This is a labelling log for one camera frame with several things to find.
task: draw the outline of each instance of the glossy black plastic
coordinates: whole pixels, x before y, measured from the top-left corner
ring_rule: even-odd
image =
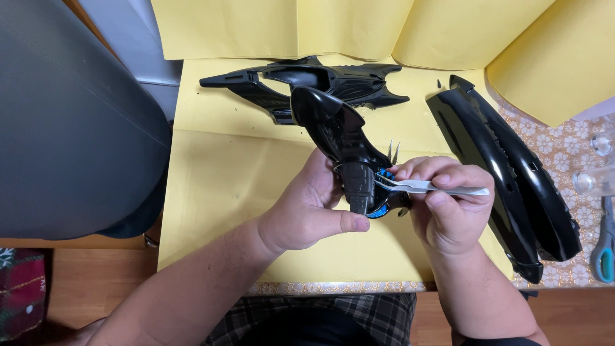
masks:
[[[523,205],[530,217],[532,230],[541,248],[544,260],[565,261],[578,254],[581,248],[579,225],[570,216],[568,206],[555,188],[550,174],[542,162],[513,131],[491,105],[474,90],[465,79],[451,75],[450,85],[461,88],[478,106],[479,112],[489,122],[489,128],[499,140],[508,156],[510,166],[517,173],[517,185]]]
[[[410,208],[408,194],[389,191],[373,183],[375,173],[393,176],[385,169],[390,159],[367,140],[361,127],[365,120],[347,103],[311,87],[296,87],[290,96],[292,119],[306,128],[316,146],[334,162],[351,211],[372,219]]]
[[[493,176],[496,191],[489,225],[514,270],[529,282],[538,283],[543,267],[538,261],[536,237],[523,205],[517,175],[483,114],[485,110],[478,102],[481,96],[467,92],[471,83],[464,84],[453,77],[451,80],[455,81],[451,89],[429,98],[427,105],[459,160],[476,164]]]
[[[385,63],[324,66],[316,56],[311,56],[202,78],[199,83],[202,87],[227,87],[266,109],[277,124],[290,125],[294,124],[290,114],[290,97],[265,86],[258,80],[259,72],[267,79],[287,83],[291,91],[298,86],[312,87],[352,107],[376,109],[410,100],[407,96],[394,95],[386,88],[386,75],[401,69],[399,65]]]

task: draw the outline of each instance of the fingernail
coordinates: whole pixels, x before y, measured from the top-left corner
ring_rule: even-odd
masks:
[[[437,180],[442,185],[446,185],[451,180],[451,176],[448,174],[438,175],[434,180]]]
[[[354,219],[354,230],[357,232],[366,232],[370,229],[370,221],[366,217],[357,217]]]
[[[431,195],[425,202],[429,204],[430,207],[440,206],[442,203],[446,201],[446,193],[438,192]]]

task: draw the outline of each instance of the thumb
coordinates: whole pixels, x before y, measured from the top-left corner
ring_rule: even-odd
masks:
[[[463,212],[459,203],[448,193],[442,191],[430,192],[425,197],[427,207],[434,215],[438,225],[443,231],[452,230],[459,227],[460,213]]]
[[[361,214],[349,211],[318,208],[312,219],[319,238],[346,232],[365,232],[370,229],[370,220]]]

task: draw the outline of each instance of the scissors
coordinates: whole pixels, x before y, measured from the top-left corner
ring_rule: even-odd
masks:
[[[489,196],[489,189],[486,187],[456,187],[451,189],[441,189],[435,187],[432,182],[423,180],[401,180],[396,182],[395,180],[388,179],[387,177],[376,173],[377,178],[382,181],[374,179],[375,183],[389,191],[405,191],[407,193],[427,193],[429,191],[444,191],[449,195],[474,195],[474,196]]]
[[[590,258],[594,277],[603,283],[615,280],[613,250],[615,249],[615,220],[613,220],[613,196],[602,197],[600,239]]]

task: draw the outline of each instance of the plaid shorts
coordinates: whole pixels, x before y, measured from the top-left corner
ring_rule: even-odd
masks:
[[[291,308],[330,308],[342,311],[382,345],[410,345],[410,325],[416,294],[365,294],[336,297],[244,297],[222,318],[201,344],[235,345],[251,328]]]

